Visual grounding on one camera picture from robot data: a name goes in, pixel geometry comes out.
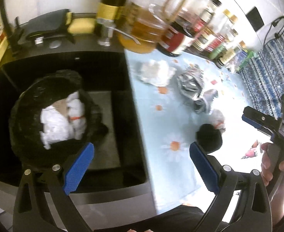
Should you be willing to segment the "beige sock orange band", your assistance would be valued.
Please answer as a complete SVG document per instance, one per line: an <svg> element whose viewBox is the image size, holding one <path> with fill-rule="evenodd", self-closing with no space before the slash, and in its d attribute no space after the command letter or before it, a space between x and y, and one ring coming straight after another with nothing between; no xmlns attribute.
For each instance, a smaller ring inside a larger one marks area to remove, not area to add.
<svg viewBox="0 0 284 232"><path fill-rule="evenodd" d="M223 113L215 109L212 114L210 115L210 122L216 130L219 130L221 134L226 131L225 128L225 117Z"/></svg>

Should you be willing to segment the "black sock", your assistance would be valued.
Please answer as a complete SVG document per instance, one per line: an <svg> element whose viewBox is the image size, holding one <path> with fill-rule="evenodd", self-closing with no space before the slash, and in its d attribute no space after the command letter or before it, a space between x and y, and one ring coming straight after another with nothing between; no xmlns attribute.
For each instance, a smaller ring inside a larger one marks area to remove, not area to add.
<svg viewBox="0 0 284 232"><path fill-rule="evenodd" d="M211 124L201 125L196 132L196 141L207 154L219 150L223 144L221 132Z"/></svg>

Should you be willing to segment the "silver foil insulated bag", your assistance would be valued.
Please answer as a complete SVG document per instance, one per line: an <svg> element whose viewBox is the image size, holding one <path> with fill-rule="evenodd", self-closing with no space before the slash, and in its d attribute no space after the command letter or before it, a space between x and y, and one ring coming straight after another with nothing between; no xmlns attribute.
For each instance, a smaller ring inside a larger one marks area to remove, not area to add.
<svg viewBox="0 0 284 232"><path fill-rule="evenodd" d="M201 96L204 88L203 71L197 64L189 66L185 71L177 75L177 83L183 96L196 101Z"/></svg>

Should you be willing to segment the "white tissue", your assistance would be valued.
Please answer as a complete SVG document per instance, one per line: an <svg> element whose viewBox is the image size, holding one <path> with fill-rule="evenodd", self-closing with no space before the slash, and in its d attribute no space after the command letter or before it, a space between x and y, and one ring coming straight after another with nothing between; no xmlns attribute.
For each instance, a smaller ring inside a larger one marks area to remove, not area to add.
<svg viewBox="0 0 284 232"><path fill-rule="evenodd" d="M52 105L41 111L40 121L43 131L40 138L46 150L51 149L51 144L74 138L74 131L68 119Z"/></svg>
<svg viewBox="0 0 284 232"><path fill-rule="evenodd" d="M138 78L156 87L166 87L177 69L171 67L165 60L148 60L140 64L137 70Z"/></svg>

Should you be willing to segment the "black kitchen sink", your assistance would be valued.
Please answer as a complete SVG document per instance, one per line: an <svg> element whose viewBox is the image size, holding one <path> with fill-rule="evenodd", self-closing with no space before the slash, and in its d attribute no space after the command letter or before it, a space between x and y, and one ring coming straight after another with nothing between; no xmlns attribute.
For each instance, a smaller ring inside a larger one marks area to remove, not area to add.
<svg viewBox="0 0 284 232"><path fill-rule="evenodd" d="M150 197L149 174L123 50L57 51L0 67L0 190L23 170L64 168L92 143L94 159L71 193L80 204Z"/></svg>

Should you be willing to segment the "black trash bin bag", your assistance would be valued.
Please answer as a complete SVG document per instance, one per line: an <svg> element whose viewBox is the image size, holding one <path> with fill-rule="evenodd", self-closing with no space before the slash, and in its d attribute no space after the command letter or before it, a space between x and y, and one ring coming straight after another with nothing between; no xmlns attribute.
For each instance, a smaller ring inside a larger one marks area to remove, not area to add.
<svg viewBox="0 0 284 232"><path fill-rule="evenodd" d="M88 143L101 143L108 133L102 110L72 70L38 78L25 90L9 120L12 150L24 167L43 171L63 164Z"/></svg>

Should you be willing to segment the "white tissue in bin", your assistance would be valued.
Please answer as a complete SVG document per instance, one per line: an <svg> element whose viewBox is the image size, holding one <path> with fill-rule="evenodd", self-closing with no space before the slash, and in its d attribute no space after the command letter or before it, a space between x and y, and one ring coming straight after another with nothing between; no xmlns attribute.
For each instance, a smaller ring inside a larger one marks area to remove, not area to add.
<svg viewBox="0 0 284 232"><path fill-rule="evenodd" d="M41 111L40 121L43 131L40 138L46 150L51 149L51 144L74 138L74 131L68 119L52 105Z"/></svg>

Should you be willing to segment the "green label bottle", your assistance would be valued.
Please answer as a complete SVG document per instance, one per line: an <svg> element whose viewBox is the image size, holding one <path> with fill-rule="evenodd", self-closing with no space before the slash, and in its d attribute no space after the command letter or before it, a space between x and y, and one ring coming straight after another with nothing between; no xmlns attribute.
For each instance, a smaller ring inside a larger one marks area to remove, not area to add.
<svg viewBox="0 0 284 232"><path fill-rule="evenodd" d="M222 53L229 44L231 44L235 38L238 36L238 32L235 29L230 29L224 34L224 38L221 43L214 48L214 50L209 54L208 58L214 60L220 53Z"/></svg>

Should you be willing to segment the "daisy pattern table cover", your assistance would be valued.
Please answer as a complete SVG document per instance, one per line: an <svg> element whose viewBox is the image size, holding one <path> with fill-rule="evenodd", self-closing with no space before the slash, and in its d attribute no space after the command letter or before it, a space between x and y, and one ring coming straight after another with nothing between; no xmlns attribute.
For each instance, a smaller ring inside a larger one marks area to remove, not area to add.
<svg viewBox="0 0 284 232"><path fill-rule="evenodd" d="M193 111L180 93L176 78L164 89L142 82L139 68L145 62L163 60L176 68L177 73L199 66L205 87L218 91L217 108L225 118L223 145L214 152L214 157L237 172L260 169L261 157L245 158L245 153L254 142L266 142L268 138L241 118L251 101L240 75L220 70L212 62L189 53L171 58L158 51L149 54L125 51L125 57L158 214L180 204L206 210L214 198L189 156L189 145L199 127L208 122L208 116Z"/></svg>

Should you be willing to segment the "white sock in bin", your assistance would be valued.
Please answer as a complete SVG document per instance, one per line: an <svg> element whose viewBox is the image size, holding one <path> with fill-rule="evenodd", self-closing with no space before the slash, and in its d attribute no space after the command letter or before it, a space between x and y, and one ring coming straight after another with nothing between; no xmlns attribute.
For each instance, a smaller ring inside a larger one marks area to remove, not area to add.
<svg viewBox="0 0 284 232"><path fill-rule="evenodd" d="M74 131L74 139L81 140L87 126L87 121L84 116L85 104L80 100L80 93L78 91L66 98L66 106L68 109L69 124Z"/></svg>

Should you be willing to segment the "red label sauce bottle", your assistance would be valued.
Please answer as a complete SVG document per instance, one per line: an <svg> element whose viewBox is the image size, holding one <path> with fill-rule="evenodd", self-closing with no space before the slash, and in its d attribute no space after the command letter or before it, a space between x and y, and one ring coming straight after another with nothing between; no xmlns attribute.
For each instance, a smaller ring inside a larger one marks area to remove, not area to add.
<svg viewBox="0 0 284 232"><path fill-rule="evenodd" d="M201 52L209 36L208 28L214 21L215 15L222 3L219 0L210 0L202 9L197 12L197 19L194 21L194 41L192 43L196 52Z"/></svg>

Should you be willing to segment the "soy sauce bottle white label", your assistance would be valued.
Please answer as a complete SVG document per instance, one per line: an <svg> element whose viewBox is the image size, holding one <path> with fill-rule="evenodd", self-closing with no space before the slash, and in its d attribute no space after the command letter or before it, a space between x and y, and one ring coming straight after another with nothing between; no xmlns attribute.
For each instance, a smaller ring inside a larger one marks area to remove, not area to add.
<svg viewBox="0 0 284 232"><path fill-rule="evenodd" d="M188 0L161 36L156 49L177 57L190 47L215 15L217 0Z"/></svg>

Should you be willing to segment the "large cooking oil jug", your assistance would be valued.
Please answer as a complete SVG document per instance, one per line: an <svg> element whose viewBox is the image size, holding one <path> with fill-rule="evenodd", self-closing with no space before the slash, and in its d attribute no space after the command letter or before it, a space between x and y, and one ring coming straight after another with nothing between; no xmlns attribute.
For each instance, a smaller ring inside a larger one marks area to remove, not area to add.
<svg viewBox="0 0 284 232"><path fill-rule="evenodd" d="M130 0L126 7L125 21L118 33L123 47L135 53L150 53L161 36L175 20L186 0Z"/></svg>

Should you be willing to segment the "black faucet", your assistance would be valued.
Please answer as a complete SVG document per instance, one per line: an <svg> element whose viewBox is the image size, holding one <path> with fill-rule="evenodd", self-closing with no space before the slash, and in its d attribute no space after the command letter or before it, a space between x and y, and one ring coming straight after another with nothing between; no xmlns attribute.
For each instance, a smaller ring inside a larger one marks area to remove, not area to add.
<svg viewBox="0 0 284 232"><path fill-rule="evenodd" d="M12 56L15 57L22 49L22 46L18 42L21 39L24 30L19 24L18 17L15 18L14 27L9 23L4 0L0 0L0 14L4 25L4 31L7 35L7 40L12 50Z"/></svg>

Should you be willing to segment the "yellow sponge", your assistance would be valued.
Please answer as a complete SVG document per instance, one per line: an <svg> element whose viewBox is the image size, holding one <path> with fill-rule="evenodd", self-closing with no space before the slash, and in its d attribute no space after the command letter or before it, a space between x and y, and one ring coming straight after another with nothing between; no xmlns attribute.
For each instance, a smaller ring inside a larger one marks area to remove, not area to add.
<svg viewBox="0 0 284 232"><path fill-rule="evenodd" d="M73 35L92 34L95 28L94 18L76 18L70 23L68 32Z"/></svg>

